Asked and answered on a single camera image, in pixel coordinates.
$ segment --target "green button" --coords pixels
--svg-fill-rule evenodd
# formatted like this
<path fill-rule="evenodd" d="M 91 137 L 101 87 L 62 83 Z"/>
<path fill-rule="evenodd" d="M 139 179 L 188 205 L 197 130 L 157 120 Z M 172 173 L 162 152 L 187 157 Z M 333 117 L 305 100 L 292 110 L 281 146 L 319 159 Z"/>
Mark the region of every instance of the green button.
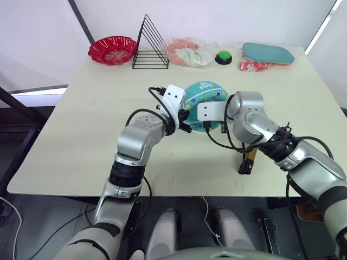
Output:
<path fill-rule="evenodd" d="M 218 57 L 219 57 L 221 60 L 227 60 L 227 59 L 231 58 L 232 55 L 231 55 L 230 52 L 228 52 L 227 50 L 221 50 L 221 51 L 218 53 Z"/>

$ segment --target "table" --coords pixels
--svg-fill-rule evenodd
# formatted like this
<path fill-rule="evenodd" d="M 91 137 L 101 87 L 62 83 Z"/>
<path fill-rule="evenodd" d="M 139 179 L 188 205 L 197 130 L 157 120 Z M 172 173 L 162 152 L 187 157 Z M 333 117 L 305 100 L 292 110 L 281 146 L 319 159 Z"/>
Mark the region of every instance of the table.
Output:
<path fill-rule="evenodd" d="M 99 196 L 114 160 L 117 138 L 127 117 L 138 108 L 155 109 L 148 87 L 185 88 L 209 80 L 228 91 L 259 91 L 267 115 L 281 126 L 291 123 L 296 136 L 311 135 L 331 148 L 347 169 L 346 119 L 301 48 L 291 48 L 295 62 L 261 73 L 239 71 L 238 50 L 230 65 L 206 69 L 131 69 L 91 60 L 77 73 L 48 119 L 24 163 L 11 180 L 11 193 Z M 220 130 L 211 135 L 227 143 Z M 183 131 L 156 145 L 146 167 L 154 196 L 285 195 L 286 173 L 262 153 L 251 175 L 239 175 L 242 155 L 212 143 L 205 133 Z M 143 185 L 141 195 L 148 195 Z"/>

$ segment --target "red plastic bowl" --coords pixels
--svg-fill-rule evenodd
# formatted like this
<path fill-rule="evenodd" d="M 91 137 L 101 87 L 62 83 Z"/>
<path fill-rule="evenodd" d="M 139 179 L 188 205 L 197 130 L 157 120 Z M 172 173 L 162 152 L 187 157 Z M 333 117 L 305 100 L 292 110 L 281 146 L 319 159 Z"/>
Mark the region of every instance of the red plastic bowl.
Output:
<path fill-rule="evenodd" d="M 98 40 L 89 48 L 93 61 L 106 65 L 121 65 L 135 54 L 136 42 L 125 36 L 110 36 Z"/>

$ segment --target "black wire rack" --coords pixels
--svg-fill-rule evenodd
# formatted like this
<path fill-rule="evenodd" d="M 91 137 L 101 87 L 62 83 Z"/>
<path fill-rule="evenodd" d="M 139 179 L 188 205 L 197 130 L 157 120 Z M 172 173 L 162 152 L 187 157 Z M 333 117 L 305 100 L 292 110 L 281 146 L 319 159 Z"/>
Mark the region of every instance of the black wire rack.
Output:
<path fill-rule="evenodd" d="M 142 35 L 151 46 L 151 50 L 139 50 Z M 136 52 L 132 61 L 133 69 L 167 69 L 169 59 L 166 54 L 168 46 L 148 15 L 143 19 L 137 38 Z"/>

